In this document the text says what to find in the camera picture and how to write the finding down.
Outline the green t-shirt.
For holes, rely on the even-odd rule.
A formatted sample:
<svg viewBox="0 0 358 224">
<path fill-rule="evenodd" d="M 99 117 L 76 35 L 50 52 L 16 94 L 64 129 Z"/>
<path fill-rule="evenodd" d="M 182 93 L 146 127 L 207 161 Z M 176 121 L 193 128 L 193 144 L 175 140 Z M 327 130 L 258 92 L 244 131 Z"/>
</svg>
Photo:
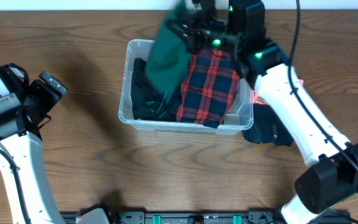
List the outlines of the green t-shirt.
<svg viewBox="0 0 358 224">
<path fill-rule="evenodd" d="M 191 54 L 186 51 L 185 43 L 168 28 L 168 21 L 187 16 L 189 12 L 185 1 L 178 1 L 162 21 L 147 59 L 146 76 L 159 93 L 173 94 L 187 76 Z"/>
</svg>

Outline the red navy plaid garment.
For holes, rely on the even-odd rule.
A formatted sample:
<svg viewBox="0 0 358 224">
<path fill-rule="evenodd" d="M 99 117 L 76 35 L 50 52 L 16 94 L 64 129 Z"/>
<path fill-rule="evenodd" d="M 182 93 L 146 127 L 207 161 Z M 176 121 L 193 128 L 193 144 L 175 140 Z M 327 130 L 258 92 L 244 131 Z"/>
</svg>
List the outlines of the red navy plaid garment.
<svg viewBox="0 0 358 224">
<path fill-rule="evenodd" d="M 204 49 L 192 55 L 176 120 L 214 129 L 223 124 L 241 79 L 235 66 L 231 53 L 222 50 Z"/>
</svg>

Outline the pink printed t-shirt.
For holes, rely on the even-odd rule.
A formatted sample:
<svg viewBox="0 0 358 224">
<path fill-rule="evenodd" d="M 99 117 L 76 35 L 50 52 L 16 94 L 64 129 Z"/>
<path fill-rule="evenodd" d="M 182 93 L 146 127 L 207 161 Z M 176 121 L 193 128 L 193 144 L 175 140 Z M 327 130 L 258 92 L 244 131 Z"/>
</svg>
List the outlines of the pink printed t-shirt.
<svg viewBox="0 0 358 224">
<path fill-rule="evenodd" d="M 256 102 L 274 108 L 294 105 L 296 97 L 292 91 L 293 88 L 287 76 L 259 76 L 255 83 Z"/>
</svg>

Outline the black garment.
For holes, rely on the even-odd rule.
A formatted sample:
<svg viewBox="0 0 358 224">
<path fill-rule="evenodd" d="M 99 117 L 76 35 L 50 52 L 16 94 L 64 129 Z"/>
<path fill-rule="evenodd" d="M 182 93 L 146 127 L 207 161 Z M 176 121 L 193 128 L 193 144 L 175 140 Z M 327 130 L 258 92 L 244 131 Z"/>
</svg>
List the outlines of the black garment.
<svg viewBox="0 0 358 224">
<path fill-rule="evenodd" d="M 135 58 L 131 80 L 132 114 L 135 120 L 175 122 L 181 105 L 181 91 L 162 93 L 156 90 L 145 75 L 147 62 Z"/>
</svg>

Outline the dark teal garment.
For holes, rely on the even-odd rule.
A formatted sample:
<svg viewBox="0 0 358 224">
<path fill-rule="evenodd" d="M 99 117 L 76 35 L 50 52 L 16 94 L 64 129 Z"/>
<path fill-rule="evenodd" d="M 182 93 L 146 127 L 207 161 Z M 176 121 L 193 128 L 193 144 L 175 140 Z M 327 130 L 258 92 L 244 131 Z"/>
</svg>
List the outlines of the dark teal garment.
<svg viewBox="0 0 358 224">
<path fill-rule="evenodd" d="M 244 139 L 254 144 L 274 143 L 290 147 L 294 140 L 269 105 L 253 104 L 254 123 L 242 131 Z"/>
</svg>

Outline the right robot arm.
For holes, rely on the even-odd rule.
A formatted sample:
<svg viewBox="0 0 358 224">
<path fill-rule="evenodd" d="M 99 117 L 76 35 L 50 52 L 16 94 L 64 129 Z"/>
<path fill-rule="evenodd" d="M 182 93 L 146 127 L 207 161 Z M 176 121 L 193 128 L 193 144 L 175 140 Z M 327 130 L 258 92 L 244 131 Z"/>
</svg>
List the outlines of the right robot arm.
<svg viewBox="0 0 358 224">
<path fill-rule="evenodd" d="M 358 143 L 325 117 L 300 83 L 293 54 L 266 36 L 262 1 L 230 1 L 229 17 L 214 16 L 214 2 L 167 22 L 191 54 L 203 47 L 232 53 L 239 73 L 270 105 L 298 146 L 307 170 L 295 196 L 280 209 L 283 223 L 313 223 L 358 193 Z"/>
</svg>

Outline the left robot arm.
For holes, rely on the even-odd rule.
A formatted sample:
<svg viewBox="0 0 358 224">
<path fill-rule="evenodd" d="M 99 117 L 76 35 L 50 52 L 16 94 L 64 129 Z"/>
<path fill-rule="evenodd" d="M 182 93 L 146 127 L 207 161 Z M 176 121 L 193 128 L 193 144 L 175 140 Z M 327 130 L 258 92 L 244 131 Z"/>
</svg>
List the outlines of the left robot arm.
<svg viewBox="0 0 358 224">
<path fill-rule="evenodd" d="M 112 223 L 105 205 L 61 213 L 44 164 L 40 129 L 67 87 L 42 71 L 35 80 L 20 66 L 0 66 L 0 171 L 14 223 Z"/>
</svg>

